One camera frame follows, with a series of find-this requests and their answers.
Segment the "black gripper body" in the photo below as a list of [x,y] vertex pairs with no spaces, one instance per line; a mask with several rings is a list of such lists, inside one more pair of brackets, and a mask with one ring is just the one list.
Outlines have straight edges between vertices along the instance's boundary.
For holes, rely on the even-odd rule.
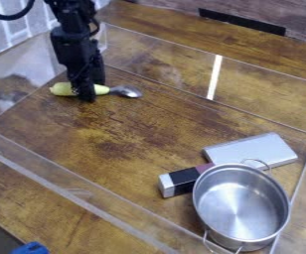
[[76,33],[67,33],[62,28],[54,28],[50,34],[52,47],[55,50],[59,64],[67,68],[67,77],[71,76],[82,67],[91,68],[91,58],[98,49],[98,40],[90,36],[93,32],[85,29]]

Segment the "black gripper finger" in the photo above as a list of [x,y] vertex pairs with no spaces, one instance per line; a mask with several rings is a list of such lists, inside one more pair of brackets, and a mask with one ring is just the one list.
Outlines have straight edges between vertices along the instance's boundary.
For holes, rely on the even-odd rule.
[[90,79],[89,68],[82,67],[71,76],[72,92],[81,101],[94,102],[95,92],[93,81]]
[[103,59],[99,51],[95,51],[91,58],[90,77],[95,84],[105,85]]

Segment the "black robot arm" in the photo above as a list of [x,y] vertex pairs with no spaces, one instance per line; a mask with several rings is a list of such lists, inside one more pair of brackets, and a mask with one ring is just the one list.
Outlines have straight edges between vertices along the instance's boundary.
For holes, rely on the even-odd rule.
[[72,93],[86,102],[95,101],[94,85],[105,85],[103,60],[98,40],[91,0],[44,0],[59,25],[50,37],[59,64],[67,68]]

